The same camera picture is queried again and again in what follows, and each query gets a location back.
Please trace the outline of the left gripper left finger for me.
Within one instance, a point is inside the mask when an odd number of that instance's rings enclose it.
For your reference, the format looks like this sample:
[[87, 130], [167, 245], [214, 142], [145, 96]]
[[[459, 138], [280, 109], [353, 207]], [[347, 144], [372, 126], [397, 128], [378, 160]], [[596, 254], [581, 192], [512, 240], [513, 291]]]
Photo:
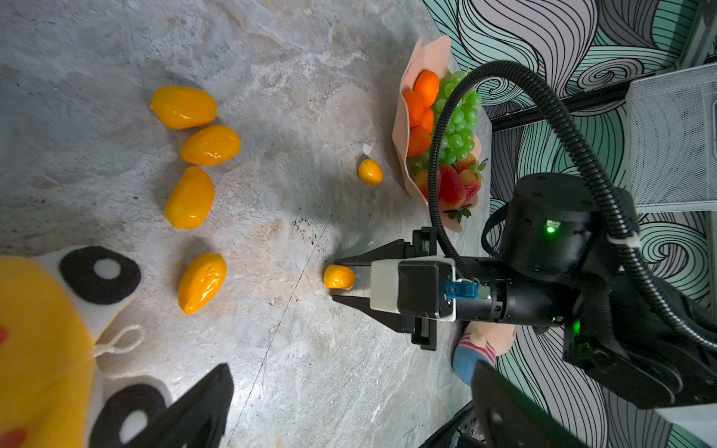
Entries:
[[219, 447], [233, 390], [229, 365], [218, 364], [125, 447]]

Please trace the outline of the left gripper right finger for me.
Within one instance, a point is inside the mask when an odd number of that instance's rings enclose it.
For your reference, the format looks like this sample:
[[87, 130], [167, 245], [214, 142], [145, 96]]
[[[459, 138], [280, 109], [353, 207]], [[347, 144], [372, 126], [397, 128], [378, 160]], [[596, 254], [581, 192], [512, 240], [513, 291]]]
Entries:
[[488, 447], [583, 447], [488, 362], [477, 363], [472, 401]]

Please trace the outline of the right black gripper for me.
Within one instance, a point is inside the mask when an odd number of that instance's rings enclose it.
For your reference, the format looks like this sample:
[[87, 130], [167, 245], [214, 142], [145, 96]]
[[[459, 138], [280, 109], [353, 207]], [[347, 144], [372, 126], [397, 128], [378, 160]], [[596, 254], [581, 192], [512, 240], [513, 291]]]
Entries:
[[[374, 261], [408, 259], [413, 245], [395, 240], [369, 252], [336, 259], [335, 265], [370, 267]], [[437, 345], [437, 321], [451, 312], [457, 321], [513, 324], [538, 329], [557, 327], [571, 314], [577, 290], [543, 282], [515, 272], [506, 263], [491, 258], [466, 258], [478, 270], [476, 281], [459, 279], [450, 265], [440, 258], [411, 268], [411, 318], [373, 310], [370, 299], [337, 295], [338, 304], [361, 311], [397, 333], [410, 333], [411, 342], [424, 350]]]

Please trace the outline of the yellow fake kumquat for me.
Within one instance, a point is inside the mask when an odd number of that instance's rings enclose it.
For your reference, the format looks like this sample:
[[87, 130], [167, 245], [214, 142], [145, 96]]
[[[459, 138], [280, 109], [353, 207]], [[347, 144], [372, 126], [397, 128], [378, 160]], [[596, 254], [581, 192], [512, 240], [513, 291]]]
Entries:
[[384, 178], [381, 166], [370, 159], [366, 159], [358, 166], [360, 180], [371, 187], [379, 186]]
[[215, 195], [209, 175], [199, 167], [190, 166], [171, 194], [164, 216], [176, 229], [199, 228], [211, 211]]
[[220, 291], [227, 276], [227, 264], [220, 254], [198, 257], [183, 274], [177, 302], [186, 315], [204, 308]]
[[354, 271], [342, 265], [330, 265], [323, 274], [323, 283], [327, 289], [351, 290], [355, 282]]
[[180, 158], [188, 164], [214, 166], [228, 162], [241, 151], [241, 139], [224, 125], [207, 127], [190, 137], [180, 150]]
[[218, 114], [217, 102], [210, 94], [189, 87], [162, 87], [155, 91], [149, 107], [171, 130], [205, 126]]

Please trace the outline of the red fake strawberry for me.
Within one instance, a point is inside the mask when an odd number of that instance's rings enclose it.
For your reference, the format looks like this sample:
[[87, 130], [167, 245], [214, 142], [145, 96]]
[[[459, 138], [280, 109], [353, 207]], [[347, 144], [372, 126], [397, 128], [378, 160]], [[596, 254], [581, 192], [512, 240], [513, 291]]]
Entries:
[[444, 210], [457, 210], [466, 200], [466, 189], [459, 173], [451, 165], [440, 166], [439, 207]]
[[466, 199], [463, 205], [475, 203], [475, 198], [480, 192], [483, 183], [483, 171], [487, 167], [487, 160], [478, 162], [472, 154], [457, 164], [459, 180], [465, 188]]

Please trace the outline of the green fake grape bunch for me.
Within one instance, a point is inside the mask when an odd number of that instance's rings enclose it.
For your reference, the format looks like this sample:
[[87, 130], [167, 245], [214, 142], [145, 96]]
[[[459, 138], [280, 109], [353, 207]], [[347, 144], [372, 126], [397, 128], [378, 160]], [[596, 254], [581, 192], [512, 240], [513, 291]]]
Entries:
[[[431, 107], [434, 113], [434, 124], [437, 124], [444, 106], [467, 72], [448, 73], [439, 83], [436, 101]], [[474, 131], [478, 122], [478, 108], [481, 106], [482, 95], [475, 88], [470, 89], [457, 104], [451, 119], [444, 131], [441, 143], [439, 162], [455, 167], [466, 161], [476, 147]]]

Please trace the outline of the orange fake tangerine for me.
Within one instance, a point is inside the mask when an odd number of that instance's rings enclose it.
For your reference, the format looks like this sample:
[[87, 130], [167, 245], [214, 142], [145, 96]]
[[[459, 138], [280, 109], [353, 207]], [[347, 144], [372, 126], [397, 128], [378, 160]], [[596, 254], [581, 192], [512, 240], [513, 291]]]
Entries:
[[440, 86], [441, 80], [438, 75], [432, 71], [424, 70], [416, 79], [414, 90], [422, 95], [425, 106], [429, 108], [437, 100]]
[[429, 134], [433, 133], [434, 129], [434, 112], [431, 108], [424, 108], [424, 112], [420, 121], [420, 127]]
[[417, 158], [422, 156], [431, 147], [431, 133], [423, 127], [413, 128], [410, 132], [407, 147], [407, 157]]
[[416, 128], [420, 125], [420, 121], [424, 112], [425, 100], [419, 91], [407, 91], [403, 95], [404, 102], [407, 107], [409, 125]]

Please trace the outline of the pink scalloped fruit bowl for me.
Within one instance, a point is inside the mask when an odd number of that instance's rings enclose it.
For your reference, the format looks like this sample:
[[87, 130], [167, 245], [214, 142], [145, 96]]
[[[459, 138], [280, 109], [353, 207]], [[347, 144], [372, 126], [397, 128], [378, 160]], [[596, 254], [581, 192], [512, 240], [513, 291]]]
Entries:
[[[403, 171], [405, 190], [423, 208], [429, 204], [431, 141], [446, 102], [465, 77], [448, 69], [451, 40], [416, 42], [400, 83], [392, 141]], [[444, 227], [459, 233], [477, 211], [487, 160], [475, 135], [482, 97], [475, 89], [459, 100], [440, 140], [438, 199]]]

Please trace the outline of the pale fake strawberry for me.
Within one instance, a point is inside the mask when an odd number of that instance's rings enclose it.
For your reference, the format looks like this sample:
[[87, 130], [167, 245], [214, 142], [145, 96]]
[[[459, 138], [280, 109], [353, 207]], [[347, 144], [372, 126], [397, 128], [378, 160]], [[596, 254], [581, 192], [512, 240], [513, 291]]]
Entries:
[[421, 192], [422, 196], [426, 200], [429, 200], [429, 191], [428, 191], [429, 171], [425, 168], [416, 171], [415, 176], [414, 176], [414, 183], [416, 184], [416, 187]]

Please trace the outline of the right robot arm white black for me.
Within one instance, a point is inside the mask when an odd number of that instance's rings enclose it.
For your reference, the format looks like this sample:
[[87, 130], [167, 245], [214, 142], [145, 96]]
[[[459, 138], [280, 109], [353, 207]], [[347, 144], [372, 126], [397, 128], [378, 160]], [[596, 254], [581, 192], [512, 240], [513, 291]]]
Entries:
[[[460, 101], [486, 78], [504, 78], [536, 104], [564, 144], [576, 175], [521, 178], [493, 214], [498, 248], [468, 258], [450, 242], [448, 171], [439, 164]], [[465, 75], [434, 129], [428, 169], [431, 225], [338, 261], [371, 271], [366, 297], [339, 295], [415, 345], [435, 346], [438, 322], [470, 321], [564, 330], [562, 358], [640, 410], [654, 411], [705, 441], [716, 438], [716, 321], [658, 279], [640, 253], [631, 195], [612, 184], [569, 110], [536, 73], [494, 61]]]

